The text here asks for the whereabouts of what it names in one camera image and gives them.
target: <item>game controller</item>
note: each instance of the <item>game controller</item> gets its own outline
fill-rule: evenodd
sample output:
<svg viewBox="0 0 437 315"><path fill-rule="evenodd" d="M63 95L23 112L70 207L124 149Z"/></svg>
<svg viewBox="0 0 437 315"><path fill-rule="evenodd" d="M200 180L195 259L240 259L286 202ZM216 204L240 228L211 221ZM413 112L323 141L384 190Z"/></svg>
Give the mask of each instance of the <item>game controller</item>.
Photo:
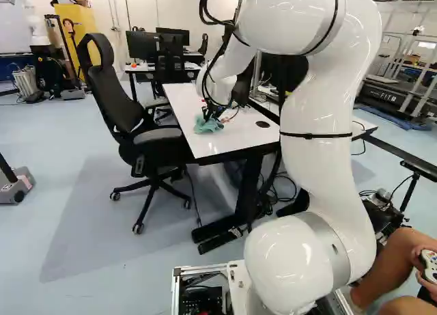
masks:
<svg viewBox="0 0 437 315"><path fill-rule="evenodd" d="M430 283L437 284L437 253L430 250L422 250L419 260L425 267L422 278Z"/></svg>

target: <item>green cloth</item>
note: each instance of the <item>green cloth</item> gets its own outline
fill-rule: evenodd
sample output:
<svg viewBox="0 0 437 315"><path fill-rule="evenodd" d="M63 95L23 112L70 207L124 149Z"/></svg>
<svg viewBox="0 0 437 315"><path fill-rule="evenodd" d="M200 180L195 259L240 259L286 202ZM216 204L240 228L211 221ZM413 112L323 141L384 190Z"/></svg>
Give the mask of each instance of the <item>green cloth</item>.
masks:
<svg viewBox="0 0 437 315"><path fill-rule="evenodd" d="M194 132L196 134L205 134L205 133L214 133L217 131L221 131L225 128L220 121L217 119L210 118L207 122L205 122L202 115L198 115L196 117L196 125L194 126Z"/></svg>

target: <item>wall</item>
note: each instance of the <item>wall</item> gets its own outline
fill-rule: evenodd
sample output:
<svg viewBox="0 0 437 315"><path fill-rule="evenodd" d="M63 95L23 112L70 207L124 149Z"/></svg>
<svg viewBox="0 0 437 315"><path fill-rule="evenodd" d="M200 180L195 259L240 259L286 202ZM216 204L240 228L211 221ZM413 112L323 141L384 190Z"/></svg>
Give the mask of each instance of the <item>wall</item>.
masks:
<svg viewBox="0 0 437 315"><path fill-rule="evenodd" d="M35 0L38 15L54 14L50 6L51 0ZM189 29L191 31L191 47L197 50L201 45L201 36L207 33L210 37L207 57L213 56L221 45L221 36L224 28L222 26L206 26L198 14L199 0L127 0L130 12L131 25L144 27L146 31L154 31L155 27L170 27ZM118 15L119 22L115 19L115 26L121 31L111 31L113 22L109 0L91 0L96 24L99 32L104 33L111 41L115 53L117 69L122 68L123 63L128 59L125 31L129 30L128 16L125 0L110 0L113 16ZM230 19L238 0L210 0L210 12L219 19Z"/></svg>

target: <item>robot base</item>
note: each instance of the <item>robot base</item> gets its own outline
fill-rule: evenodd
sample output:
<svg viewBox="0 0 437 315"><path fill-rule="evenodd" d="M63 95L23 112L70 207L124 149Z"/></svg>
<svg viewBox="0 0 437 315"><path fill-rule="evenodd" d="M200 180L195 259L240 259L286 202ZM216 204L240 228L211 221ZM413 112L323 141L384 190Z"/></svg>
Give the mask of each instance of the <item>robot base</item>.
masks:
<svg viewBox="0 0 437 315"><path fill-rule="evenodd" d="M10 182L0 171L0 204L19 204L35 185L35 179L27 167L14 169L18 180Z"/></svg>

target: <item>office chair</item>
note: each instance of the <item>office chair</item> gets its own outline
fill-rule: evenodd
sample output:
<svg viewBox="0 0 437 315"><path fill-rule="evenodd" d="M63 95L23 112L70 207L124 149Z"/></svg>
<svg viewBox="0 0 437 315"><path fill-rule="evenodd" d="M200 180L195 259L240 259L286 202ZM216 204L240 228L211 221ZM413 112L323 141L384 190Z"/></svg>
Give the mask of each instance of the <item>office chair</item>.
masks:
<svg viewBox="0 0 437 315"><path fill-rule="evenodd" d="M99 66L93 66L91 62L87 47L90 41L99 50ZM113 68L114 53L105 35L86 34L78 46L78 56L85 80L96 99L104 122L119 144L119 155L132 166L131 176L148 177L127 187L117 187L111 193L111 199L118 201L121 192L150 186L143 210L132 231L141 234L144 230L144 217L154 193L159 188L183 199L184 207L189 209L191 198L164 182L168 178L172 182L182 179L186 173L186 164L194 159L180 128L157 126L140 103L126 95Z"/></svg>
<svg viewBox="0 0 437 315"><path fill-rule="evenodd" d="M199 52L202 55L205 55L207 50L208 50L208 34L205 33L202 35L202 45L200 46L200 49L197 52Z"/></svg>

